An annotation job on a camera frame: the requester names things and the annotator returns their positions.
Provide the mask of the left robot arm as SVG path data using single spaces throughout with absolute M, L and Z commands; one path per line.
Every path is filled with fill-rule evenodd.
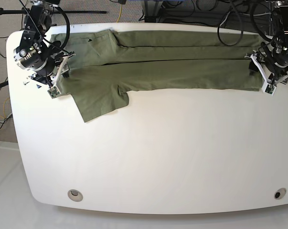
M 263 77 L 262 91 L 273 95 L 277 85 L 288 83 L 288 0 L 249 0 L 249 16 L 255 31 L 264 40 L 259 48 L 248 57 L 254 71 Z M 267 7 L 270 13 L 271 38 L 267 37 L 256 25 L 254 12 L 258 5 Z

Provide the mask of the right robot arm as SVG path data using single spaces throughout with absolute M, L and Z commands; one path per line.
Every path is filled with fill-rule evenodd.
M 64 49 L 70 38 L 70 21 L 59 6 L 59 0 L 33 0 L 30 9 L 22 1 L 20 4 L 26 15 L 20 44 L 14 50 L 14 61 L 23 70 L 33 71 L 34 74 L 29 78 L 40 87 L 45 84 L 54 88 L 61 75 L 68 76 L 67 60 L 75 55 Z M 46 39 L 46 32 L 52 25 L 51 10 L 54 9 L 57 9 L 66 22 L 63 42 Z

